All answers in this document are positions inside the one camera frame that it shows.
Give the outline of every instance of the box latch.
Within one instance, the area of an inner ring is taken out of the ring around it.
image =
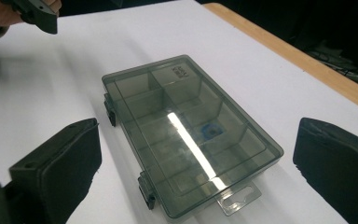
[[[152,210],[156,202],[156,197],[154,195],[154,191],[149,183],[145,171],[141,172],[141,176],[138,178],[138,182],[139,182],[139,189],[141,190],[142,195],[144,196],[147,207],[149,208],[149,210]]]

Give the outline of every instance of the hand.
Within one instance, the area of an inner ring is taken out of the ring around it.
[[[57,16],[62,7],[61,0],[44,0],[44,2],[53,10]],[[19,12],[13,11],[11,6],[0,2],[0,26],[9,26],[22,22]]]

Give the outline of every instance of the white table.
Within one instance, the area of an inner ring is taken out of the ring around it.
[[[217,203],[186,223],[345,223],[293,165],[298,123],[358,135],[358,105],[191,0],[59,19],[47,35],[18,24],[0,39],[0,182],[64,126],[95,117],[103,164],[68,223],[164,223],[138,190],[141,172],[103,105],[103,75],[187,54],[285,150],[254,182],[263,195],[225,217]]]

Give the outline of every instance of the wooden table edge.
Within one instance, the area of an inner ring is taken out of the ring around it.
[[[251,21],[218,3],[204,4],[212,13],[227,21],[251,38],[281,55],[284,59],[295,64],[322,83],[337,91],[358,105],[358,84],[342,76],[340,73],[319,63],[299,49],[287,44],[277,36],[267,32]]]

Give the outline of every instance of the transparent organizer box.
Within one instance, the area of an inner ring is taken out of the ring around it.
[[[146,204],[159,201],[170,222],[216,201],[228,216],[238,211],[261,195],[251,179],[283,155],[186,55],[106,75],[103,84],[108,116],[143,169]]]

